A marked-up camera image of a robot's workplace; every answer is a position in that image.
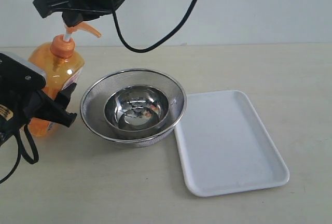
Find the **table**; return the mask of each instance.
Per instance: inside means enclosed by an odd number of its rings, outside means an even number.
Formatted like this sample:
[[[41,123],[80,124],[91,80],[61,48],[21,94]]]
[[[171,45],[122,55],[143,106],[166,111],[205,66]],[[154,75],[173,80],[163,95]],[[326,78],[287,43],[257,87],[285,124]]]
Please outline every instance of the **table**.
[[[3,48],[28,58],[33,48]],[[40,161],[24,160],[0,185],[0,223],[330,223],[332,219],[332,44],[78,47],[86,66],[69,111],[85,90],[125,68],[153,68],[186,92],[237,89],[252,101],[285,160],[282,187],[198,198],[185,187],[174,134],[142,149],[118,149],[80,117],[36,138]],[[0,173],[16,157],[0,149]]]

